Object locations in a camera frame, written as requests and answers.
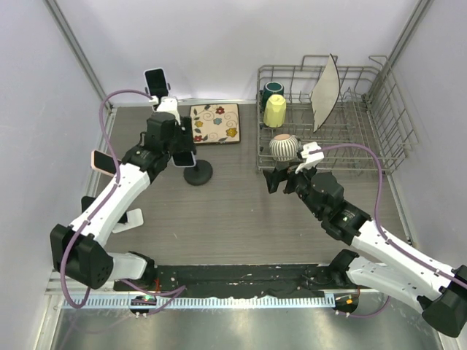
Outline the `floral square plate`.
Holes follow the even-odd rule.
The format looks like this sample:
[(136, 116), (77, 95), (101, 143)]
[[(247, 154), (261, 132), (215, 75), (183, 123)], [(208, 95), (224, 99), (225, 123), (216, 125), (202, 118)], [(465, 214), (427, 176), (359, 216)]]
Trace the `floral square plate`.
[(237, 144), (241, 141), (238, 104), (190, 107), (195, 144)]

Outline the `black phone stand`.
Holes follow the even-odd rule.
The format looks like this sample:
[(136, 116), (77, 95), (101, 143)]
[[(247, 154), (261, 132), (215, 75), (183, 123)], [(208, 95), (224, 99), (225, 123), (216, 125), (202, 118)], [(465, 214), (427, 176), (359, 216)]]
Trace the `black phone stand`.
[(171, 86), (166, 82), (147, 82), (144, 90), (149, 95), (160, 98), (169, 95)]
[(197, 160), (196, 165), (191, 168), (185, 168), (183, 176), (185, 181), (192, 186), (201, 186), (206, 184), (213, 175), (213, 167), (207, 160)]

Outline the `white phone stand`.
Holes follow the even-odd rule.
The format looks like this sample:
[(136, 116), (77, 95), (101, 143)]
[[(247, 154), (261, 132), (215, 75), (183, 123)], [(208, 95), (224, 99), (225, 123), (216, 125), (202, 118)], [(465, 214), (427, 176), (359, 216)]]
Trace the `white phone stand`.
[(144, 217), (141, 209), (126, 211), (114, 226), (113, 233), (121, 233), (126, 230), (137, 228), (144, 224)]
[(167, 97), (171, 90), (163, 68), (153, 68), (144, 71), (146, 92), (158, 98)]

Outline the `metal dish rack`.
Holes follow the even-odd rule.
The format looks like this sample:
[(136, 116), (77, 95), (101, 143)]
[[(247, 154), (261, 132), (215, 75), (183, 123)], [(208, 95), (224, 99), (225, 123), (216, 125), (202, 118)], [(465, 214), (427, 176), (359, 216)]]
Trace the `metal dish rack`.
[[(298, 65), (267, 64), (257, 73), (256, 167), (273, 169), (277, 162), (269, 142), (277, 135), (292, 134), (302, 142), (321, 146), (340, 143), (362, 144), (378, 156), (385, 173), (394, 172), (418, 143), (412, 116), (384, 55), (371, 55), (364, 65), (337, 64), (340, 91), (335, 107), (323, 125), (314, 128), (311, 93), (325, 72), (328, 55), (305, 55)], [(263, 120), (266, 84), (284, 88), (285, 122), (272, 128)]]

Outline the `lavender case phone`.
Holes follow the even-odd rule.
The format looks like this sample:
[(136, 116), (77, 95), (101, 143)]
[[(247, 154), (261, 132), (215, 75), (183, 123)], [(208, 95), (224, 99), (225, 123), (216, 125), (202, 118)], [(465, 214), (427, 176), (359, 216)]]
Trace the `lavender case phone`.
[(196, 166), (196, 156), (192, 152), (176, 153), (172, 156), (172, 163), (178, 168), (192, 168)]

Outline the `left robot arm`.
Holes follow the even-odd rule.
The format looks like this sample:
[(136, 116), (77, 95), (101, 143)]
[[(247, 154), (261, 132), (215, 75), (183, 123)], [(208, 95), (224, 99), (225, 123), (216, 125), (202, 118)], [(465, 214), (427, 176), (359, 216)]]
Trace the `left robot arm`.
[(125, 153), (114, 178), (99, 196), (72, 223), (57, 224), (52, 229), (54, 269), (91, 289), (102, 287), (108, 280), (130, 279), (138, 290), (149, 290), (155, 282), (149, 258), (132, 252), (110, 254), (104, 247), (128, 207), (169, 161), (195, 150), (190, 117), (153, 113), (140, 142)]

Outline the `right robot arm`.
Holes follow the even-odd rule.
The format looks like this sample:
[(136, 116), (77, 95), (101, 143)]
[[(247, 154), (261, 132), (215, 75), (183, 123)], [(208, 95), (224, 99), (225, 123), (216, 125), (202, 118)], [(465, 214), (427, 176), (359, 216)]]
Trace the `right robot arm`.
[(398, 239), (365, 211), (344, 199), (344, 188), (330, 172), (264, 171), (269, 193), (280, 182), (295, 193), (322, 229), (348, 245), (332, 261), (333, 285), (351, 283), (376, 289), (419, 312), (436, 331), (456, 338), (466, 325), (466, 266), (453, 268)]

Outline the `pink case phone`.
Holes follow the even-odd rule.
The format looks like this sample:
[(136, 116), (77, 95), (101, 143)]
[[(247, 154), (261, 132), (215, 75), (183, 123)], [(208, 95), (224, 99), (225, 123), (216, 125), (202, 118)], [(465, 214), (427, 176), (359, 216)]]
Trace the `pink case phone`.
[(101, 172), (107, 176), (114, 176), (117, 172), (117, 167), (115, 166), (112, 156), (97, 149), (91, 152), (90, 167), (94, 171)]

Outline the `black phone on white stand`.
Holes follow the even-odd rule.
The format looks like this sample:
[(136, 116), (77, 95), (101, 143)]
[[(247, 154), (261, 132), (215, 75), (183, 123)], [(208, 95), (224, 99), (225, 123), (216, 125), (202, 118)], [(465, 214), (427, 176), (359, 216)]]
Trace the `black phone on white stand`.
[[(95, 201), (94, 197), (83, 196), (80, 201), (82, 212), (86, 211), (94, 201)], [(127, 215), (127, 212), (125, 212), (122, 215), (122, 217), (118, 220), (118, 223), (126, 224), (127, 222), (128, 222), (128, 215)]]

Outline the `striped round mug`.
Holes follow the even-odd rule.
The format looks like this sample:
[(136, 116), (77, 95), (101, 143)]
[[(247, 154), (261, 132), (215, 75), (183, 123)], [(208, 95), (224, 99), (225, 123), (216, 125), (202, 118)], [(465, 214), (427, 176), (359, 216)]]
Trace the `striped round mug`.
[(269, 142), (269, 150), (272, 159), (277, 162), (296, 160), (298, 158), (298, 148), (300, 146), (300, 138), (291, 134), (276, 135)]

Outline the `yellow faceted cup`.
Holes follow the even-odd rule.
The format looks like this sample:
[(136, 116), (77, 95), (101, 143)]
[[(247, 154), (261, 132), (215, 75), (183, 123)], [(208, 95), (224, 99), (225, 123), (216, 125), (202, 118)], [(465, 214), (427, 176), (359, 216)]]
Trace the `yellow faceted cup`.
[(282, 95), (273, 94), (266, 102), (263, 122), (270, 128), (279, 128), (285, 122), (286, 100)]

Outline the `dark green mug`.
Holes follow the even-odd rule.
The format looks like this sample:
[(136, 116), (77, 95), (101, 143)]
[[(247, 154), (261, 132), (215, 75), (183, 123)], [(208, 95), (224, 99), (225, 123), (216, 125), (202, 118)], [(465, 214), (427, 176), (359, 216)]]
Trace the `dark green mug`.
[(263, 109), (266, 107), (269, 98), (274, 94), (282, 96), (284, 94), (284, 85), (275, 81), (267, 82), (261, 91), (261, 106)]

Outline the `white curved plate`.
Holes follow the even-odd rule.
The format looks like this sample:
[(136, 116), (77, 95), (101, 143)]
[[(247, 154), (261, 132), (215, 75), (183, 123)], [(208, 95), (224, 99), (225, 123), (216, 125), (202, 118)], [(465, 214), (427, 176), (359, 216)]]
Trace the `white curved plate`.
[(314, 117), (313, 132), (317, 132), (332, 113), (340, 94), (339, 72), (332, 54), (309, 95)]

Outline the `black mounting base plate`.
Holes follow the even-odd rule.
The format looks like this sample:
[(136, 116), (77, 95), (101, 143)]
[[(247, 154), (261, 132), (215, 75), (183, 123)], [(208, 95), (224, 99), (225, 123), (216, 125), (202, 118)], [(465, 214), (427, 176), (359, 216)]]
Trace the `black mounting base plate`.
[(324, 291), (356, 289), (327, 265), (160, 265), (150, 289), (184, 286), (183, 298), (307, 298)]

